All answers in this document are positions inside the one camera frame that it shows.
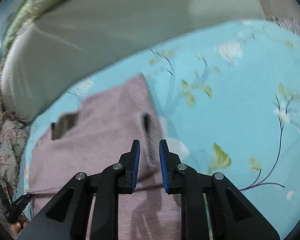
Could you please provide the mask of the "person's left hand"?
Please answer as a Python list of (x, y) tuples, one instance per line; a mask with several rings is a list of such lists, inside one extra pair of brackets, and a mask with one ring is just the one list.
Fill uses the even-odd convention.
[(25, 215), (20, 215), (18, 219), (19, 220), (16, 223), (10, 224), (11, 230), (15, 236), (18, 236), (21, 230), (23, 230), (29, 224), (29, 220)]

